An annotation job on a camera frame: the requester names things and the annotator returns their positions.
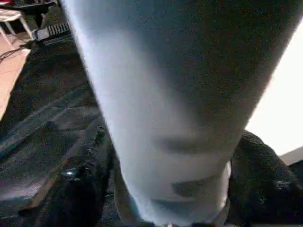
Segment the power strip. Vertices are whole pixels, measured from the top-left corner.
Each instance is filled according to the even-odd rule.
[[[46,41],[70,34],[71,31],[68,23],[58,23],[48,26],[44,29],[34,31],[35,41],[37,42]]]

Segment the chair leg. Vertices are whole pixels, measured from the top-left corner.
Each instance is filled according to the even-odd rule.
[[[5,21],[5,25],[6,25],[6,27],[8,27],[10,33],[12,33],[13,35],[16,35],[15,31],[13,30],[13,28],[11,27],[9,22]]]
[[[3,36],[3,38],[5,39],[5,41],[9,44],[10,48],[13,50],[14,46],[13,44],[11,44],[11,42],[9,41],[7,35],[5,34],[5,32],[3,31],[2,27],[0,26],[0,33]]]
[[[20,21],[21,21],[21,23],[22,23],[24,29],[25,29],[26,32],[28,33],[30,39],[31,39],[31,40],[34,40],[33,35],[32,35],[32,32],[30,31],[30,29],[29,29],[29,27],[28,27],[26,21],[24,20],[23,16],[21,16],[19,19],[20,19]]]

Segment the white wall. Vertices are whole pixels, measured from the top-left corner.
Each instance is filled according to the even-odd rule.
[[[247,130],[288,165],[303,160],[303,22],[278,64]]]

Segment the white chair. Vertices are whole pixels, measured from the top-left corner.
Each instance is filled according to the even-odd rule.
[[[28,33],[29,37],[31,40],[33,40],[33,35],[32,32],[30,31],[26,21],[24,20],[21,12],[19,11],[14,11],[14,10],[6,10],[6,9],[0,9],[0,22],[4,22],[5,25],[8,27],[9,31],[13,34],[16,35],[15,31],[9,24],[10,21],[14,21],[19,19],[20,22],[22,23],[24,29]],[[14,49],[12,43],[9,41],[7,35],[5,34],[4,30],[0,26],[0,33],[4,37],[5,41],[11,46],[12,49]]]

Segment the white cylindrical object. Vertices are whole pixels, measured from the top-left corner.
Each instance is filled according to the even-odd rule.
[[[287,20],[254,3],[219,11],[206,1],[64,3],[137,214],[155,224],[211,222],[279,57],[267,52],[286,43],[286,35],[274,43],[273,31]]]

